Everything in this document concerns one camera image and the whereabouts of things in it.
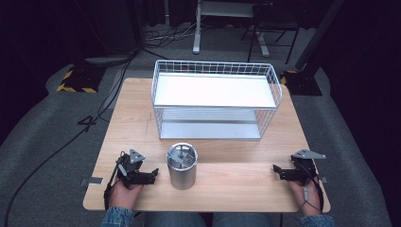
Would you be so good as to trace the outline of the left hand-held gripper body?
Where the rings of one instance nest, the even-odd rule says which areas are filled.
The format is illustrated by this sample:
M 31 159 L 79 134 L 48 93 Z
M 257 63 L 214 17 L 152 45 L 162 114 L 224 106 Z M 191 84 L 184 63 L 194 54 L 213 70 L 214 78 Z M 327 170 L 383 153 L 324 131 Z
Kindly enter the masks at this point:
M 130 149 L 128 153 L 122 152 L 117 159 L 117 178 L 129 188 L 134 184 L 145 184 L 145 176 L 139 171 L 145 157 L 134 150 Z

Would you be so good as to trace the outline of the black slanted stand pole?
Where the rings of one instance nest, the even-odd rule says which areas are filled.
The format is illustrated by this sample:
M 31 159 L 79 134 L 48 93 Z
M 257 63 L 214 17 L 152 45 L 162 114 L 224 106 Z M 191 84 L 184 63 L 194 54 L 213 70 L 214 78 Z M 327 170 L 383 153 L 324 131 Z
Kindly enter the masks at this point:
M 322 17 L 318 26 L 316 27 L 315 33 L 308 42 L 300 58 L 295 63 L 295 67 L 298 70 L 304 70 L 307 66 L 309 66 L 312 63 L 313 56 L 317 53 L 318 46 L 323 40 L 325 32 L 331 26 L 332 22 L 334 21 L 344 2 L 344 0 L 330 0 L 330 1 L 331 4 L 326 9 L 324 16 Z

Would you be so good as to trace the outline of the black chair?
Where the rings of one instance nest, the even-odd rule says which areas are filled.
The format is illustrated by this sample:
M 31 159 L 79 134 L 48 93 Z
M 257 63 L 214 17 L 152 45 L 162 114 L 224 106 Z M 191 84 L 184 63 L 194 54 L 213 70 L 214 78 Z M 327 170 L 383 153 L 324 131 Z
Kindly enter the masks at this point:
M 244 39 L 248 33 L 251 33 L 247 61 L 251 60 L 253 48 L 256 46 L 255 40 L 263 38 L 265 33 L 273 32 L 279 33 L 279 36 L 272 44 L 274 46 L 288 47 L 288 55 L 285 61 L 285 63 L 288 63 L 300 30 L 296 16 L 288 3 L 281 0 L 260 1 L 258 4 L 253 5 L 252 13 L 251 23 L 242 36 L 242 39 Z M 292 40 L 289 44 L 279 44 L 279 41 L 287 32 L 293 33 Z

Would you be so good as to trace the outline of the white metal desk frame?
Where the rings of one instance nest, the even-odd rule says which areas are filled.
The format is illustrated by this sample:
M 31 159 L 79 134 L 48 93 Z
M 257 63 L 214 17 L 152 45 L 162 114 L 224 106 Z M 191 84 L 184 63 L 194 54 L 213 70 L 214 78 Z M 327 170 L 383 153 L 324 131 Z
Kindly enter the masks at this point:
M 217 2 L 213 0 L 197 0 L 196 29 L 192 52 L 201 52 L 201 18 L 202 16 L 221 16 L 235 18 L 252 18 L 253 3 Z

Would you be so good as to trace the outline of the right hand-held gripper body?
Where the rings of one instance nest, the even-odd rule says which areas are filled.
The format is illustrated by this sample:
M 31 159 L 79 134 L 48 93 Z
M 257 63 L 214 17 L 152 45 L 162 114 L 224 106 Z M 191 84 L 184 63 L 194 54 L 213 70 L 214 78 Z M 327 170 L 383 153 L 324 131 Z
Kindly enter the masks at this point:
M 285 179 L 306 184 L 308 179 L 317 176 L 315 160 L 325 160 L 326 156 L 309 149 L 301 149 L 292 154 L 290 158 L 295 168 L 287 171 Z

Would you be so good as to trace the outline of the person's right hand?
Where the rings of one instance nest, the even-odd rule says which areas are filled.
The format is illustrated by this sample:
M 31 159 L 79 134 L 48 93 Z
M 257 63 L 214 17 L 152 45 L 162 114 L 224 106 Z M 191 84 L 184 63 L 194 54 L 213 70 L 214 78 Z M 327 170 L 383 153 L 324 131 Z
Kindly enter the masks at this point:
M 288 186 L 304 216 L 316 216 L 322 213 L 319 190 L 312 181 L 305 185 L 288 181 Z

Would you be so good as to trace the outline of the black stand base striped tape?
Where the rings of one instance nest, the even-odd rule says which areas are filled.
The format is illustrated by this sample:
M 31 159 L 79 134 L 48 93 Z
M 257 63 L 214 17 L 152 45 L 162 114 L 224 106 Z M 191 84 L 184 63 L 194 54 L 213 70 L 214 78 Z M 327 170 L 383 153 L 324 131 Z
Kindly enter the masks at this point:
M 281 83 L 286 85 L 292 96 L 322 96 L 317 81 L 303 72 L 286 70 L 280 73 Z
M 106 68 L 83 59 L 74 61 L 57 88 L 58 92 L 95 94 L 99 90 Z

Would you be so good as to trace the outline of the silver metal canister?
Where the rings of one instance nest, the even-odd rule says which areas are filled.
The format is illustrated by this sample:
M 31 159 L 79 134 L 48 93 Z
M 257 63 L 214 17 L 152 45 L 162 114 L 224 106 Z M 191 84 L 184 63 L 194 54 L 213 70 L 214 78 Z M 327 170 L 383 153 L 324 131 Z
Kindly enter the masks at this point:
M 196 181 L 198 153 L 187 143 L 172 145 L 166 153 L 170 183 L 179 190 L 191 188 Z

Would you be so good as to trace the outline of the person's left hand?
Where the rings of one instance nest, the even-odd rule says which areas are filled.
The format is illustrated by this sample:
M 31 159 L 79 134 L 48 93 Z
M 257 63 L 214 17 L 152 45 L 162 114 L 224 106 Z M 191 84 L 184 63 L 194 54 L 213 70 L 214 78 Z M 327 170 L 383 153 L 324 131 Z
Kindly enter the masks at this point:
M 132 210 L 143 188 L 141 184 L 126 187 L 121 181 L 116 182 L 110 193 L 109 206 Z

